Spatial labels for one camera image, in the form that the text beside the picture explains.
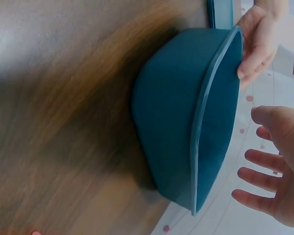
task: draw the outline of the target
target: wrist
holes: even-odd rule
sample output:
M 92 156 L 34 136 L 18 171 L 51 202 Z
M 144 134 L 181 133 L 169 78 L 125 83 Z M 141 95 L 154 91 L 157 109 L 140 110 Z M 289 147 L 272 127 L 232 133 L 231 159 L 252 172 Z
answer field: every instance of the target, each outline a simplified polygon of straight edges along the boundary
M 264 9 L 275 21 L 283 18 L 289 11 L 289 0 L 254 0 L 254 4 Z

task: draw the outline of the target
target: wooden table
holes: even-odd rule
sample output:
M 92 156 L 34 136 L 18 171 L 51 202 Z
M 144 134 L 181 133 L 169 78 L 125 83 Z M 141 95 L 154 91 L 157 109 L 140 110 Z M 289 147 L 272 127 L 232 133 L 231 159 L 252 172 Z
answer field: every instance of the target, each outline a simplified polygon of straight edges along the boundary
M 0 235 L 148 235 L 153 188 L 129 113 L 142 64 L 204 0 L 0 0 Z

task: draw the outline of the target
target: hand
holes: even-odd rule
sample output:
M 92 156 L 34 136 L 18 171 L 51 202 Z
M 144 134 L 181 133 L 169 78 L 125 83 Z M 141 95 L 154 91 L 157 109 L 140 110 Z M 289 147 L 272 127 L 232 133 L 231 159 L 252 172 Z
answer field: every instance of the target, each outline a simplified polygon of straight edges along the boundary
M 277 51 L 273 45 L 278 19 L 265 8 L 254 5 L 238 22 L 242 28 L 244 52 L 238 68 L 241 89 L 269 67 Z
M 286 107 L 255 108 L 251 112 L 255 123 L 262 125 L 257 135 L 273 141 L 280 155 L 249 150 L 247 160 L 265 168 L 283 173 L 282 178 L 269 176 L 248 168 L 241 168 L 238 176 L 246 182 L 275 192 L 274 198 L 265 198 L 242 190 L 232 193 L 241 204 L 273 216 L 284 225 L 294 227 L 294 109 Z

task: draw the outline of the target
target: bowl rim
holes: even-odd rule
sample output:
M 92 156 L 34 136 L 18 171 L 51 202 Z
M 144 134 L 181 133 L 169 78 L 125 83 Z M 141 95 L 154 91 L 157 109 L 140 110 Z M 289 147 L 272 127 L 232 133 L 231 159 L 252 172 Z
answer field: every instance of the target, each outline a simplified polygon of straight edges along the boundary
M 201 91 L 199 93 L 195 115 L 192 124 L 191 130 L 191 143 L 190 143 L 190 161 L 191 161 L 191 191 L 192 191 L 192 215 L 196 215 L 196 207 L 197 207 L 197 187 L 198 187 L 198 145 L 199 145 L 199 137 L 201 132 L 202 119 L 205 113 L 206 104 L 208 100 L 208 95 L 211 89 L 212 82 L 214 80 L 215 74 L 219 68 L 221 61 L 223 60 L 228 48 L 230 47 L 233 39 L 240 34 L 242 41 L 242 52 L 243 52 L 243 36 L 242 31 L 239 26 L 234 26 L 228 33 L 227 37 L 221 44 L 214 58 L 212 59 L 205 78 L 203 80 L 203 84 L 201 87 Z

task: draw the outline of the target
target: plastic bowl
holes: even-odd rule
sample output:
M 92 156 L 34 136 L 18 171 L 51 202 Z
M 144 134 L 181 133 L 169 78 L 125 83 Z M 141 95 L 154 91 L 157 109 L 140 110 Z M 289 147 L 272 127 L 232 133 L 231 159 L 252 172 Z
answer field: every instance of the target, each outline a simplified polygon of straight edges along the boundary
M 193 215 L 231 139 L 242 49 L 238 26 L 187 29 L 149 59 L 134 84 L 133 120 L 158 190 Z

